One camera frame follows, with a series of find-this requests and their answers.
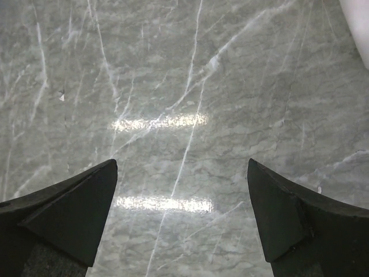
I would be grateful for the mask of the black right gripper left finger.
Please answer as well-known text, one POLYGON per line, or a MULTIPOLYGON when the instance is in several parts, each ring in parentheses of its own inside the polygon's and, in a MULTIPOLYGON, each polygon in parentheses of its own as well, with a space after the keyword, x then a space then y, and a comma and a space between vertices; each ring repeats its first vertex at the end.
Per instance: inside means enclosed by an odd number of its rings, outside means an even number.
POLYGON ((109 159, 1 203, 1 276, 85 276, 93 266, 118 179, 109 159))

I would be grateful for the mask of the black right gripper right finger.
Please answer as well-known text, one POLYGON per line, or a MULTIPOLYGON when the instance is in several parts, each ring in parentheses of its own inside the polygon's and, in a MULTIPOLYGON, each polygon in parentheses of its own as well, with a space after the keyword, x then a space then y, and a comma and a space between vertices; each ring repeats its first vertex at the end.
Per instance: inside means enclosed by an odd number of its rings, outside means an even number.
POLYGON ((368 210, 296 184, 254 159, 250 200, 274 276, 368 276, 368 210))

